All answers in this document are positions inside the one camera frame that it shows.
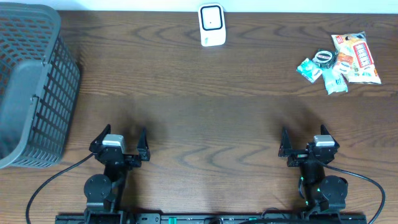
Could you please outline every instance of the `wood grain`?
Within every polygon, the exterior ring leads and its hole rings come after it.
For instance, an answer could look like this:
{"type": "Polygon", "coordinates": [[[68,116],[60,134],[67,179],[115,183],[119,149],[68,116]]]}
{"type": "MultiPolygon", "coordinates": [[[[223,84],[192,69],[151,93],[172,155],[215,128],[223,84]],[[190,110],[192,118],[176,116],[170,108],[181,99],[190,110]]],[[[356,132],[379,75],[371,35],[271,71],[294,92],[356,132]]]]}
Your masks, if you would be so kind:
{"type": "MultiPolygon", "coordinates": [[[[377,223],[398,216],[398,16],[227,13],[227,41],[200,45],[197,14],[60,12],[62,34],[83,65],[83,81],[59,166],[0,170],[0,223],[24,223],[27,201],[59,170],[88,155],[108,123],[134,149],[148,130],[151,161],[131,172],[123,205],[163,212],[261,212],[305,205],[299,170],[277,157],[288,127],[303,147],[325,124],[341,149],[334,166],[359,172],[386,190],[377,223]],[[331,34],[365,30],[383,85],[349,85],[328,96],[295,68],[318,48],[334,49],[331,34]]],[[[90,159],[38,194],[33,223],[85,209],[83,185],[103,166],[90,159]]],[[[378,189],[347,175],[346,211],[368,220],[378,189]]]]}

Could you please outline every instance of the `basket bottom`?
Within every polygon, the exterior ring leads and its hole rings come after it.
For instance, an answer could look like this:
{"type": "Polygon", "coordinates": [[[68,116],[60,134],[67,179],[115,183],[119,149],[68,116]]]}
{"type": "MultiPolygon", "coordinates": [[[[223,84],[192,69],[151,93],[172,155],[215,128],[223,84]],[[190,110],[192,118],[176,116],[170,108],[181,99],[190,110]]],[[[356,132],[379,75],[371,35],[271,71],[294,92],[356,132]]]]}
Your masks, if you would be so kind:
{"type": "Polygon", "coordinates": [[[25,120],[32,119],[27,117],[30,98],[36,91],[42,69],[40,60],[25,60],[11,72],[0,102],[0,159],[16,148],[25,120]]]}

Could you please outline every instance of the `gray plastic crate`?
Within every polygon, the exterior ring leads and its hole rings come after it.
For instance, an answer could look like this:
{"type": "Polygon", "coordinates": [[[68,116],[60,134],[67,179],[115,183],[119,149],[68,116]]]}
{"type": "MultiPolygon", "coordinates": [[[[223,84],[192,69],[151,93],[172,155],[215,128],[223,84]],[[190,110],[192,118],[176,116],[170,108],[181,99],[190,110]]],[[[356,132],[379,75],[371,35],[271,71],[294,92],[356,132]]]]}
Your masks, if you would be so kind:
{"type": "Polygon", "coordinates": [[[60,162],[80,72],[50,7],[0,3],[0,168],[60,162]]]}

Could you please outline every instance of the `white background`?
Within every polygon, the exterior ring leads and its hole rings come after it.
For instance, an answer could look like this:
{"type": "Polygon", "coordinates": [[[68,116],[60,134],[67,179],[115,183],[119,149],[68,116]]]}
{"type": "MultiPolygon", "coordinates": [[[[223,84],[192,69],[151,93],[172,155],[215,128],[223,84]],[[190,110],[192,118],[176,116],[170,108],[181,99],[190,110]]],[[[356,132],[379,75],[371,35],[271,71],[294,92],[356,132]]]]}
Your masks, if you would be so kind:
{"type": "Polygon", "coordinates": [[[398,0],[0,0],[45,4],[57,10],[195,12],[204,3],[220,3],[226,12],[396,13],[398,0]]]}

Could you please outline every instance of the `blue packet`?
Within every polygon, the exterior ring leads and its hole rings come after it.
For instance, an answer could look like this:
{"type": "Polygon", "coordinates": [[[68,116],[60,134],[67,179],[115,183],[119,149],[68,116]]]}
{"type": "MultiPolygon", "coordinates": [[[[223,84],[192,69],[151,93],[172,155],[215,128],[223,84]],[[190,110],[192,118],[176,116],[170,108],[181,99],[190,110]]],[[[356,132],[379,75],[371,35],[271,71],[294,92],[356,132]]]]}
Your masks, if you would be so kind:
{"type": "Polygon", "coordinates": [[[333,73],[332,68],[324,69],[322,71],[322,77],[325,81],[325,87],[328,94],[332,94],[334,92],[338,93],[341,91],[348,91],[348,87],[344,78],[339,73],[333,73]]]}
{"type": "Polygon", "coordinates": [[[322,75],[322,69],[308,58],[297,67],[297,71],[311,83],[322,75]]]}

